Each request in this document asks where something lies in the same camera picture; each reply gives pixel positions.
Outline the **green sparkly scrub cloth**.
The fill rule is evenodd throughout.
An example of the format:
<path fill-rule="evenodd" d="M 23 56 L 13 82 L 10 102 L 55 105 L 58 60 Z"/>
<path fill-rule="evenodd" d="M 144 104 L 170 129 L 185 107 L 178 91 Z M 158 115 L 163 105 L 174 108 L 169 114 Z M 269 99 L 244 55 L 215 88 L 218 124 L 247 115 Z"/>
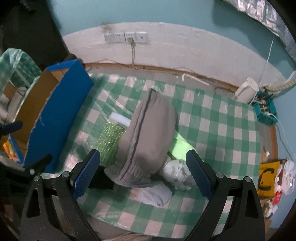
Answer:
<path fill-rule="evenodd" d="M 100 165 L 103 167 L 109 167 L 116 161 L 116 155 L 118 152 L 118 143 L 125 133 L 125 129 L 115 123 L 108 123 L 95 145 L 95 149 L 100 152 Z"/>

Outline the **white blue striped sock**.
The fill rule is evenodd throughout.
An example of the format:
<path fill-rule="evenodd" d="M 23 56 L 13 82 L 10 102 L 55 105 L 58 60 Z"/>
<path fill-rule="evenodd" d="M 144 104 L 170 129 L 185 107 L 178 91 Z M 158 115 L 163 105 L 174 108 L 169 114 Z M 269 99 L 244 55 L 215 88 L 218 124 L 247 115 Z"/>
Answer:
<path fill-rule="evenodd" d="M 159 174 L 178 190 L 190 190 L 196 185 L 184 160 L 167 161 Z"/>

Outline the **light grey knit cloth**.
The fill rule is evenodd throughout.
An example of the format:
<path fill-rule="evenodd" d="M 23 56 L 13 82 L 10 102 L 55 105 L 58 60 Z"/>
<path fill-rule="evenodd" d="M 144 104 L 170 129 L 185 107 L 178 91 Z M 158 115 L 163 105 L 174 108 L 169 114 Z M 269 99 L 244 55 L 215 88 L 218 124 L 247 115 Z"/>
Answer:
<path fill-rule="evenodd" d="M 162 181 L 154 181 L 151 186 L 140 188 L 137 200 L 154 207 L 163 207 L 170 201 L 172 192 Z"/>

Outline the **neon green cloth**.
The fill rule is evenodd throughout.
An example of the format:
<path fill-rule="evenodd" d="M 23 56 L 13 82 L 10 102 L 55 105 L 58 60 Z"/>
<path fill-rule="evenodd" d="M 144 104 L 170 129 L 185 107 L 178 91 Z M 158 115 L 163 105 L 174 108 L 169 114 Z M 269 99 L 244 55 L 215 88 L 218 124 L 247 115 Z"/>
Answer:
<path fill-rule="evenodd" d="M 196 149 L 189 144 L 177 131 L 174 133 L 173 140 L 169 147 L 168 153 L 173 160 L 186 160 L 187 152 Z"/>

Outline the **grey towel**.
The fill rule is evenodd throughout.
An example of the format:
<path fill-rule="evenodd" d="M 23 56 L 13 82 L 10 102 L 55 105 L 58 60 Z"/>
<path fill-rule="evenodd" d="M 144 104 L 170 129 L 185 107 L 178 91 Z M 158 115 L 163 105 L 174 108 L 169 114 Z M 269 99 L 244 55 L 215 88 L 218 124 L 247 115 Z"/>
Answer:
<path fill-rule="evenodd" d="M 171 102 L 149 89 L 119 140 L 115 163 L 105 169 L 108 178 L 124 187 L 150 185 L 151 175 L 167 160 L 176 125 L 177 112 Z"/>

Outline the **orange snack package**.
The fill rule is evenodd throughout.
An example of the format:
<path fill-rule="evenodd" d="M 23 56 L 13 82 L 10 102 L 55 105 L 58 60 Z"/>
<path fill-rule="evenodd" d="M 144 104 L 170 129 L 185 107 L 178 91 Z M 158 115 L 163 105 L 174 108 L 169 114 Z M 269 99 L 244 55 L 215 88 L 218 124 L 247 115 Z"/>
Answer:
<path fill-rule="evenodd" d="M 21 165 L 23 164 L 24 157 L 21 149 L 11 135 L 8 135 L 8 140 L 3 144 L 3 148 L 9 159 Z"/>

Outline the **yellow black bag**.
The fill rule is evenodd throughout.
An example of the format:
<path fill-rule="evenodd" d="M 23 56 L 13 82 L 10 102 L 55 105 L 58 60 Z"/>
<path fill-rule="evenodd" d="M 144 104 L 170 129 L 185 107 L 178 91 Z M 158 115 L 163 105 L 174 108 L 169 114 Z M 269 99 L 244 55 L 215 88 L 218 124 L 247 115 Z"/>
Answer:
<path fill-rule="evenodd" d="M 278 173 L 280 161 L 260 164 L 257 193 L 262 197 L 275 196 L 275 179 Z"/>

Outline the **blue cardboard box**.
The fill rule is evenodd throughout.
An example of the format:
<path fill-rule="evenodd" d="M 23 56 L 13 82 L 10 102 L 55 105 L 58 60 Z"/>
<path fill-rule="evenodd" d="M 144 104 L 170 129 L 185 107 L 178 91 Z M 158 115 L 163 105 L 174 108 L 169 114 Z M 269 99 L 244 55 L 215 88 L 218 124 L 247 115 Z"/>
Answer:
<path fill-rule="evenodd" d="M 20 161 L 24 168 L 50 154 L 52 161 L 45 171 L 55 172 L 76 115 L 93 85 L 82 63 L 71 60 L 46 68 L 27 90 L 14 118 L 23 127 L 12 134 L 26 145 Z"/>

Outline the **green checkered tablecloth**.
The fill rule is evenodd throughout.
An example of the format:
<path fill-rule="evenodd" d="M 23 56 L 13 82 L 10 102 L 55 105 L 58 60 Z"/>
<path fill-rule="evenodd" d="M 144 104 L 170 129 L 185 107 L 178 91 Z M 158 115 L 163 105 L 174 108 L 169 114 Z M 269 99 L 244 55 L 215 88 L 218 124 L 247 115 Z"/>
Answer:
<path fill-rule="evenodd" d="M 131 118 L 152 88 L 172 103 L 178 133 L 215 171 L 258 182 L 260 135 L 251 106 L 211 91 L 144 78 L 92 74 L 91 79 L 94 86 L 69 132 L 57 174 L 72 170 L 95 148 L 111 113 Z M 137 201 L 137 189 L 115 185 L 112 190 L 89 189 L 78 203 L 93 221 L 155 237 L 184 238 L 208 201 L 197 187 L 172 193 L 167 204 L 154 207 Z"/>

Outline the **teal plastic basket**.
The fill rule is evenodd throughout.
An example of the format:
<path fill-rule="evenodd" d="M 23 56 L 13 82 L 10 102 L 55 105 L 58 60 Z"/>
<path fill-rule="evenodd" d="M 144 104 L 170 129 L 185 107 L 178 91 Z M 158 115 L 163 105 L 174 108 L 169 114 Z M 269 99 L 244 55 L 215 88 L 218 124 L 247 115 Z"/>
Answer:
<path fill-rule="evenodd" d="M 259 90 L 251 105 L 255 110 L 259 123 L 271 127 L 278 122 L 273 94 Z"/>

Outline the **white electric kettle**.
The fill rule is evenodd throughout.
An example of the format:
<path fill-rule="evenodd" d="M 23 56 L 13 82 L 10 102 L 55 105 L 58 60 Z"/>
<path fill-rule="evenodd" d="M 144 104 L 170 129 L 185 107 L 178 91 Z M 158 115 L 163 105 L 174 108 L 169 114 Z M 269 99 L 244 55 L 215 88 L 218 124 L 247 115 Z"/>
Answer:
<path fill-rule="evenodd" d="M 248 104 L 251 102 L 259 89 L 258 84 L 254 79 L 248 77 L 243 84 L 234 93 L 235 99 L 239 102 Z"/>

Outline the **silver foil curtain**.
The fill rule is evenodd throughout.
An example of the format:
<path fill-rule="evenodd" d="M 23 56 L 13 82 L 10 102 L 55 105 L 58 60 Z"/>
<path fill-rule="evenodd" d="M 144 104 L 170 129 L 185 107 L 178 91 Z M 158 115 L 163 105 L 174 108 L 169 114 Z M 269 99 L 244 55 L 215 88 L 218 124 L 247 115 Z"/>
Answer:
<path fill-rule="evenodd" d="M 295 60 L 295 40 L 275 8 L 265 0 L 226 0 L 238 11 L 260 22 L 283 42 L 288 54 Z"/>

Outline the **white wall socket strip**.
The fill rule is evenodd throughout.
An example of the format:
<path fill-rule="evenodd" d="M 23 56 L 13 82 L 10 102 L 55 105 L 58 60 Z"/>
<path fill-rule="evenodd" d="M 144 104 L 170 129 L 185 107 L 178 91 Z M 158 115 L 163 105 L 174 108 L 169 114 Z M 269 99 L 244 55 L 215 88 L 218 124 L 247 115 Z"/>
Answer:
<path fill-rule="evenodd" d="M 107 43 L 135 42 L 147 44 L 149 42 L 147 32 L 105 33 L 104 39 Z"/>

